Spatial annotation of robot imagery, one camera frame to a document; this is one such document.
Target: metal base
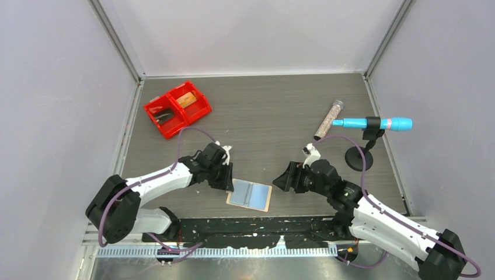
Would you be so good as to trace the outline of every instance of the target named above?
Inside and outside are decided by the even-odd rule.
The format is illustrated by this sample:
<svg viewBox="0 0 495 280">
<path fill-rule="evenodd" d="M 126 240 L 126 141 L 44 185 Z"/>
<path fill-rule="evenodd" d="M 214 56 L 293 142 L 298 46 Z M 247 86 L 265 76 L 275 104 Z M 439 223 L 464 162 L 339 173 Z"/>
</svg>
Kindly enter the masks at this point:
<svg viewBox="0 0 495 280">
<path fill-rule="evenodd" d="M 373 165 L 373 155 L 371 152 L 367 152 L 364 156 L 366 158 L 366 170 L 368 170 Z M 345 159 L 350 168 L 355 171 L 362 171 L 362 158 L 356 147 L 352 147 L 347 150 Z"/>
</svg>

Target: red plastic tray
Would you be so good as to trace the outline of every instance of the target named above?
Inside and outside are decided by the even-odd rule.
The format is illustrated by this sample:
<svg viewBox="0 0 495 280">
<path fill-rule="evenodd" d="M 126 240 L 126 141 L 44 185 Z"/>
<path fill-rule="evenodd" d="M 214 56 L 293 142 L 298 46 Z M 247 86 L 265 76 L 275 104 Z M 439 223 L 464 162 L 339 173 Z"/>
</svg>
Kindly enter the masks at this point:
<svg viewBox="0 0 495 280">
<path fill-rule="evenodd" d="M 182 108 L 179 102 L 177 102 L 177 99 L 189 92 L 196 97 L 196 101 L 189 104 L 186 108 Z M 173 117 L 160 125 L 153 115 L 166 108 L 170 108 L 173 111 Z M 170 139 L 179 133 L 183 127 L 191 125 L 211 112 L 211 106 L 206 97 L 193 83 L 186 81 L 164 95 L 151 100 L 144 106 L 144 110 L 160 133 L 166 139 Z"/>
</svg>

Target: gray table surface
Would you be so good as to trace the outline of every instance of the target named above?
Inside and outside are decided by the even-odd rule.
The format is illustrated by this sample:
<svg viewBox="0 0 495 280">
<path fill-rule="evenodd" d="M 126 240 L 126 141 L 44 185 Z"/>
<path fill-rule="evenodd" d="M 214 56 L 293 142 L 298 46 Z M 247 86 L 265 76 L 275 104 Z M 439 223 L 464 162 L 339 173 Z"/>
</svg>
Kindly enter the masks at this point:
<svg viewBox="0 0 495 280">
<path fill-rule="evenodd" d="M 176 156 L 177 137 L 166 140 L 142 106 L 186 79 L 148 79 L 142 91 L 123 177 L 138 177 L 170 165 Z M 212 134 L 223 145 L 233 146 L 233 177 L 269 184 L 289 161 L 304 161 L 301 149 L 313 135 L 335 99 L 344 102 L 339 117 L 373 116 L 373 109 L 360 74 L 207 77 L 190 79 L 203 92 L 213 111 L 194 126 Z M 332 127 L 329 134 L 342 134 L 361 145 L 359 129 Z M 204 149 L 209 139 L 197 131 L 185 131 L 181 154 Z M 351 170 L 344 154 L 351 143 L 328 139 L 318 145 L 322 158 L 334 165 L 343 179 L 359 184 L 360 172 Z M 372 150 L 373 167 L 366 172 L 371 194 L 392 209 L 404 212 L 391 164 L 381 139 Z M 244 216 L 333 215 L 325 197 L 307 192 L 295 194 L 273 187 L 268 212 L 227 205 L 226 193 L 193 185 L 159 197 L 146 208 L 168 207 L 180 218 Z"/>
</svg>

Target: white cable clip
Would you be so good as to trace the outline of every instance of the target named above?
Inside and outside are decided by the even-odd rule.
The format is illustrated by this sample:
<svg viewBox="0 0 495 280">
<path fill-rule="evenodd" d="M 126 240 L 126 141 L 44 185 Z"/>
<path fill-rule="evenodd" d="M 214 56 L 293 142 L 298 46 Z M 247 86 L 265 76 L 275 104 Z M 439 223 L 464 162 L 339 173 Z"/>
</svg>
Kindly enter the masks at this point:
<svg viewBox="0 0 495 280">
<path fill-rule="evenodd" d="M 217 144 L 218 146 L 220 146 L 220 142 L 216 141 L 215 144 Z M 229 151 L 232 149 L 232 146 L 221 146 L 222 149 L 225 150 L 225 155 L 224 157 L 222 157 L 222 159 L 225 159 L 224 162 L 222 162 L 222 165 L 229 165 L 229 162 L 231 160 L 231 154 L 229 153 Z"/>
<path fill-rule="evenodd" d="M 311 166 L 311 164 L 320 159 L 320 152 L 313 146 L 312 143 L 307 144 L 304 148 L 302 148 L 302 152 L 306 156 L 306 160 L 302 164 L 303 167 Z"/>
</svg>

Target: robotic arm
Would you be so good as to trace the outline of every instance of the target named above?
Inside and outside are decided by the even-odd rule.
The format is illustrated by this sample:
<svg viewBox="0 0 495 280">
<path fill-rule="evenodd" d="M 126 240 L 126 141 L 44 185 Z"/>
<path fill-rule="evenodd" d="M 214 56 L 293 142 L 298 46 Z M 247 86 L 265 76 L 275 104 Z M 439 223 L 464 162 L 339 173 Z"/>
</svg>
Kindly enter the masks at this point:
<svg viewBox="0 0 495 280">
<path fill-rule="evenodd" d="M 352 235 L 368 240 L 418 271 L 422 280 L 458 279 L 466 261 L 449 250 L 413 233 L 399 225 L 397 221 L 384 215 L 383 210 L 408 225 L 418 228 L 429 236 L 464 253 L 459 237 L 446 229 L 439 233 L 419 225 L 403 215 L 388 208 L 373 195 L 368 197 L 383 209 L 379 211 L 363 196 L 361 187 L 342 180 L 335 167 L 325 159 L 312 144 L 303 148 L 306 161 L 290 162 L 287 170 L 273 181 L 284 191 L 292 187 L 296 193 L 313 191 L 327 198 L 327 202 L 337 210 L 335 231 L 340 236 Z"/>
<path fill-rule="evenodd" d="M 98 228 L 103 211 L 110 199 L 120 190 L 137 183 L 111 206 L 103 225 L 103 237 L 108 243 L 117 243 L 129 233 L 157 233 L 172 239 L 180 229 L 179 220 L 165 207 L 141 209 L 149 201 L 169 191 L 186 188 L 204 180 L 212 188 L 233 191 L 232 163 L 229 162 L 230 146 L 209 143 L 194 156 L 181 157 L 172 166 L 137 178 L 109 177 L 86 210 L 86 216 Z"/>
</svg>

